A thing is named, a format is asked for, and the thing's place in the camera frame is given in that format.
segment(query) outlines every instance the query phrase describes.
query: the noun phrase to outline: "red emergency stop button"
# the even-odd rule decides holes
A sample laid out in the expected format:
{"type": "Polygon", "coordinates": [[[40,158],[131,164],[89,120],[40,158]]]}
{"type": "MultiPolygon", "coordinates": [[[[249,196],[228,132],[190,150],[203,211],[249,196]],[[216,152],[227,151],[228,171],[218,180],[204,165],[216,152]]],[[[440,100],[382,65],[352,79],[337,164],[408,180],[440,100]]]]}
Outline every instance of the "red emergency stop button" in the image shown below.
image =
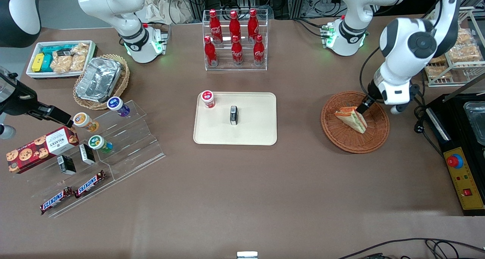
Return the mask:
{"type": "Polygon", "coordinates": [[[466,197],[471,195],[471,190],[470,189],[463,189],[463,195],[466,196],[466,197]]]}
{"type": "Polygon", "coordinates": [[[460,169],[463,167],[463,158],[458,154],[453,154],[446,159],[446,163],[451,167],[460,169]]]}

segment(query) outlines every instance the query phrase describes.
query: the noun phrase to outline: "foil container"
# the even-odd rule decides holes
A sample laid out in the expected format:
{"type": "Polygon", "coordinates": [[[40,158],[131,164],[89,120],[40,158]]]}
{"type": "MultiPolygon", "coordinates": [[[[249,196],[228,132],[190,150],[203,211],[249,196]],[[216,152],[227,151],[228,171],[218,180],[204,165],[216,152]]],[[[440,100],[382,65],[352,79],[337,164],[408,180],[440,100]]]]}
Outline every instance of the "foil container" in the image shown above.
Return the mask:
{"type": "Polygon", "coordinates": [[[76,86],[76,95],[84,100],[105,103],[111,97],[121,76],[120,62],[95,57],[90,60],[84,76],[76,86]]]}

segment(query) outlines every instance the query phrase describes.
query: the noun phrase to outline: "red button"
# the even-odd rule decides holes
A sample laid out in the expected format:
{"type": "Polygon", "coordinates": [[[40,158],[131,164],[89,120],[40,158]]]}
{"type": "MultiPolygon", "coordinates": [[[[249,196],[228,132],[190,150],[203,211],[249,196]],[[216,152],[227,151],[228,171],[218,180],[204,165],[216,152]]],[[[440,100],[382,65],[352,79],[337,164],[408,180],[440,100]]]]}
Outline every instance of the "red button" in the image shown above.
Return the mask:
{"type": "Polygon", "coordinates": [[[471,190],[470,189],[463,189],[463,195],[466,196],[466,197],[471,195],[471,190]]]}
{"type": "Polygon", "coordinates": [[[446,162],[448,163],[449,166],[451,167],[456,167],[459,165],[459,160],[456,156],[450,156],[446,159],[446,162]]]}

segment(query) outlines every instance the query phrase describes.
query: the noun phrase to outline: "acrylic display stand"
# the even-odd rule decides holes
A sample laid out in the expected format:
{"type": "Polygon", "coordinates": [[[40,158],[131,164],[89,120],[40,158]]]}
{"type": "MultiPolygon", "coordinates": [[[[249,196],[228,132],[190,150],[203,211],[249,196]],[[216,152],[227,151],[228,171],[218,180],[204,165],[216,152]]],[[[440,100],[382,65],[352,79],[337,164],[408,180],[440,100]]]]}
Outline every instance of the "acrylic display stand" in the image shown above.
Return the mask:
{"type": "Polygon", "coordinates": [[[88,165],[83,162],[79,148],[74,147],[62,155],[73,159],[76,174],[72,176],[62,174],[57,164],[57,157],[49,159],[26,173],[26,176],[29,177],[28,185],[33,193],[32,197],[39,198],[38,205],[35,205],[35,210],[39,214],[39,206],[57,195],[66,186],[72,187],[75,191],[101,170],[106,174],[106,178],[81,198],[75,198],[74,195],[65,198],[49,209],[45,215],[57,217],[106,190],[109,186],[125,180],[165,157],[158,141],[150,133],[147,123],[144,121],[147,114],[133,101],[127,102],[126,105],[130,108],[130,114],[127,117],[121,117],[116,112],[109,111],[96,118],[95,121],[99,122],[99,129],[95,133],[77,128],[80,143],[87,144],[87,140],[92,135],[101,135],[113,143],[113,150],[108,154],[95,150],[97,161],[95,164],[88,165]]]}
{"type": "MultiPolygon", "coordinates": [[[[217,17],[221,22],[222,28],[222,36],[223,36],[223,43],[220,45],[215,46],[215,51],[217,54],[217,59],[219,61],[218,66],[216,67],[209,67],[207,64],[207,59],[204,58],[205,66],[207,71],[214,71],[214,70],[267,70],[268,69],[268,32],[269,32],[269,21],[268,21],[268,9],[257,9],[258,22],[260,24],[259,31],[260,34],[263,36],[263,44],[264,44],[264,64],[263,66],[255,66],[254,65],[254,56],[253,56],[253,44],[250,44],[247,40],[248,32],[247,32],[247,22],[249,20],[249,10],[248,9],[235,9],[239,15],[239,23],[241,24],[241,45],[242,47],[242,56],[243,56],[243,64],[242,66],[235,66],[232,63],[232,44],[231,44],[231,37],[229,33],[229,21],[230,21],[230,12],[234,9],[226,9],[226,10],[216,10],[217,17]]],[[[209,25],[209,21],[211,16],[209,16],[209,10],[204,11],[204,16],[202,18],[202,28],[203,28],[203,35],[202,35],[202,45],[204,45],[204,36],[211,36],[211,26],[209,25]]]]}

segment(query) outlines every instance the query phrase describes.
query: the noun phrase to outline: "yellow box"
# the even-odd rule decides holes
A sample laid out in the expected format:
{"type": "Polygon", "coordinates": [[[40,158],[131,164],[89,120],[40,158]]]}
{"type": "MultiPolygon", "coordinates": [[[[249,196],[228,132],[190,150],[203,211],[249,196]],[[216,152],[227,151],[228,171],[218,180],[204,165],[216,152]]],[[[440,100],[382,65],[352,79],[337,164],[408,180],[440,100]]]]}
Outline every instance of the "yellow box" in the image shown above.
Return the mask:
{"type": "Polygon", "coordinates": [[[44,53],[39,53],[35,56],[32,63],[32,71],[39,72],[42,68],[42,62],[44,61],[44,53]]]}

